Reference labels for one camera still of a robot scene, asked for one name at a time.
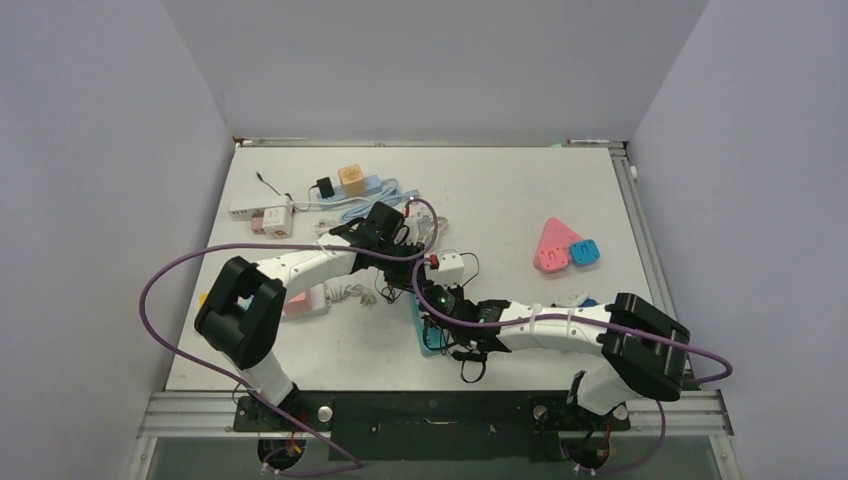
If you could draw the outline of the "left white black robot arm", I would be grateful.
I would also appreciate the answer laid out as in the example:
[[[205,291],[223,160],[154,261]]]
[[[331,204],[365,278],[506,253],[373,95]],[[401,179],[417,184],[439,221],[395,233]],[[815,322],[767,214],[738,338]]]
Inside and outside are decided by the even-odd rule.
[[[408,289],[414,264],[431,249],[413,242],[410,218],[376,203],[364,218],[335,226],[315,243],[250,262],[226,261],[194,320],[194,328],[263,399],[259,417],[274,430],[296,421],[296,384],[273,352],[286,302],[312,287],[369,268],[395,289]]]

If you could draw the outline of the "teal power strip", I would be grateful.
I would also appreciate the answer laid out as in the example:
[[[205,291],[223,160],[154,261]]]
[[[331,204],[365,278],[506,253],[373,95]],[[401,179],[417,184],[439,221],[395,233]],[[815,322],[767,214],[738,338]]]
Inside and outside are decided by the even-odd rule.
[[[446,342],[441,330],[426,325],[423,313],[419,308],[419,301],[413,293],[409,293],[408,298],[421,355],[425,358],[443,355]]]

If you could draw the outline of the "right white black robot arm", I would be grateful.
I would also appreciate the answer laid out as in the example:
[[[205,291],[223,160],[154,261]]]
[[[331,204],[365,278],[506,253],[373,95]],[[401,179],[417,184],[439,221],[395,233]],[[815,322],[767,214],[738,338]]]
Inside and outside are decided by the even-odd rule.
[[[474,359],[491,352],[544,349],[595,358],[575,374],[565,401],[567,419],[589,428],[637,397],[680,398],[690,332],[642,297],[619,293],[607,304],[545,307],[508,300],[474,303],[460,289],[429,286],[423,313],[447,328]]]

